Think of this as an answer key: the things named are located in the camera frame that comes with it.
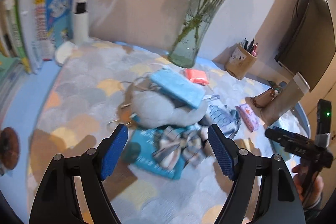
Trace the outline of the person's right hand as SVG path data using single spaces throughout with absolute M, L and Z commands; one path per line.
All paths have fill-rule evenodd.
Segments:
M 311 207 L 318 205 L 322 200 L 322 191 L 324 187 L 323 178 L 319 175 L 318 172 L 315 172 L 311 178 L 307 194 L 303 194 L 302 179 L 306 174 L 306 168 L 299 164 L 292 169 L 292 172 L 295 173 L 293 181 L 303 208 L 310 209 Z

